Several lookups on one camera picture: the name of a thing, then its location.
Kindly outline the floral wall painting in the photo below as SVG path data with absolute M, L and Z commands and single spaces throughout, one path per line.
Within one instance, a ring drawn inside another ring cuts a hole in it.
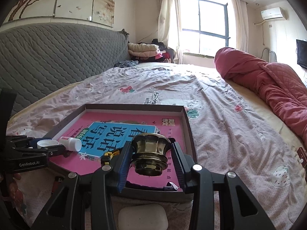
M 4 21 L 34 17 L 80 19 L 113 27 L 115 0 L 18 0 Z

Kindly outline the red quilted duvet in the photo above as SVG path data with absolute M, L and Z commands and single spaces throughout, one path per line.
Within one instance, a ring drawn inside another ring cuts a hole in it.
M 214 64 L 223 79 L 258 95 L 306 145 L 306 86 L 289 65 L 230 47 L 217 51 Z

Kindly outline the white air conditioner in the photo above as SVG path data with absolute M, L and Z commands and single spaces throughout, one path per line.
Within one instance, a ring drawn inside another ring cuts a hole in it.
M 281 7 L 274 7 L 261 11 L 263 20 L 286 19 L 285 11 Z

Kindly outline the grey quilted headboard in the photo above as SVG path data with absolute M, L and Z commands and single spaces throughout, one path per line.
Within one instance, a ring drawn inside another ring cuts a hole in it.
M 1 32 L 1 87 L 17 92 L 12 114 L 70 84 L 129 60 L 125 30 L 38 23 Z

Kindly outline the window with dark frame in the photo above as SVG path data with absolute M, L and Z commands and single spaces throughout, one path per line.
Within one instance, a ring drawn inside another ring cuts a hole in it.
M 185 53 L 214 57 L 229 45 L 227 2 L 181 0 L 181 25 Z

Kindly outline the pile of folded clothes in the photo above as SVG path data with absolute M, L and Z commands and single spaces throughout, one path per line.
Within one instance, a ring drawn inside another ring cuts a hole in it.
M 121 61 L 114 67 L 134 67 L 142 63 L 173 63 L 174 50 L 165 46 L 163 42 L 153 39 L 151 44 L 146 43 L 128 43 L 128 52 L 130 60 Z

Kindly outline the right beige curtain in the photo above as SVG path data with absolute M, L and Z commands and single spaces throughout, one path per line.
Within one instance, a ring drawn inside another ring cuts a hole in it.
M 248 52 L 249 24 L 247 3 L 243 0 L 231 0 L 236 23 L 236 48 Z

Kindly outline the pink floral bed sheet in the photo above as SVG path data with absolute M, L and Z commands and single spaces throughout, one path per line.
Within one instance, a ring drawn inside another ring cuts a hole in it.
M 198 163 L 235 171 L 277 229 L 290 229 L 306 204 L 302 141 L 252 91 L 207 67 L 114 67 L 22 110 L 7 133 L 41 137 L 86 103 L 182 105 Z

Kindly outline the black television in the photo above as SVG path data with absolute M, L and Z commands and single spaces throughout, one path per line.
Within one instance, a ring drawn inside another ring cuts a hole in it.
M 297 64 L 300 67 L 307 69 L 307 41 L 296 40 L 297 44 Z

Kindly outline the white bottle cap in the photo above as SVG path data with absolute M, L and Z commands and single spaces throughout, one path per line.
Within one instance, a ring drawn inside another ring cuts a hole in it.
M 41 149 L 41 148 L 48 148 L 51 146 L 57 146 L 59 145 L 59 142 L 52 139 L 43 139 L 39 140 L 36 145 L 38 149 Z

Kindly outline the grey cardboard tray box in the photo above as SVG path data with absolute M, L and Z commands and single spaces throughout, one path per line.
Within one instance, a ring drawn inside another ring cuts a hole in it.
M 177 105 L 85 104 L 46 138 L 62 142 L 68 157 L 55 170 L 90 179 L 102 194 L 184 203 L 193 199 L 197 162 L 186 110 Z

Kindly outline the white earbuds case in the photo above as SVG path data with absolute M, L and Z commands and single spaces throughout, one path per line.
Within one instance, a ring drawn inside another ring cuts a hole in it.
M 166 211 L 159 204 L 126 207 L 118 215 L 119 229 L 168 229 Z

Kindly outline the beige curtain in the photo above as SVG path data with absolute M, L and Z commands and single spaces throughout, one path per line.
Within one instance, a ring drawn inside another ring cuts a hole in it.
M 248 52 L 249 24 L 247 3 L 243 0 L 231 0 L 236 23 L 236 48 Z
M 158 41 L 174 50 L 174 63 L 183 63 L 180 0 L 161 0 L 158 19 Z

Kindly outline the left beige curtain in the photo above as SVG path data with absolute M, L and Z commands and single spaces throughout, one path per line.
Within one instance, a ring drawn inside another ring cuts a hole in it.
M 180 0 L 161 0 L 158 19 L 158 41 L 174 50 L 174 63 L 183 63 Z

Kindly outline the small white pill bottle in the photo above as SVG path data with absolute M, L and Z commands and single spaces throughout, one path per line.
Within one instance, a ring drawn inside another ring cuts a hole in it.
M 82 148 L 82 142 L 77 138 L 61 136 L 58 142 L 71 152 L 79 152 Z

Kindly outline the pink and blue book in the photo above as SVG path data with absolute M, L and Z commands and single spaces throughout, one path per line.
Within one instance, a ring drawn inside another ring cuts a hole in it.
M 65 171 L 79 175 L 92 173 L 100 167 L 100 158 L 105 152 L 123 147 L 126 141 L 142 132 L 174 138 L 185 150 L 189 138 L 184 132 L 184 122 L 181 113 L 83 111 L 67 125 L 61 122 L 60 131 L 52 137 L 54 140 L 62 136 L 79 138 L 81 150 L 52 157 L 50 161 Z

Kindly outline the black and gold wristwatch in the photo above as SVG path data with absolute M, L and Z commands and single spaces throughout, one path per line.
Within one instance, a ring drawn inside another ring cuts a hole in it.
M 100 158 L 100 163 L 102 166 L 105 166 L 105 165 L 110 165 L 110 162 L 111 160 L 115 157 L 115 156 L 118 156 L 120 155 L 120 149 L 117 149 L 117 150 L 113 150 L 113 151 L 108 151 L 108 152 L 105 152 L 101 158 Z

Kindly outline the red lighter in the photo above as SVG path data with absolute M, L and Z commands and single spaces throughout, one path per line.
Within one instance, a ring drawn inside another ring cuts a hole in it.
M 51 189 L 51 194 L 53 194 L 59 188 L 63 179 L 64 178 L 62 176 L 55 176 L 53 186 L 52 186 L 52 189 Z

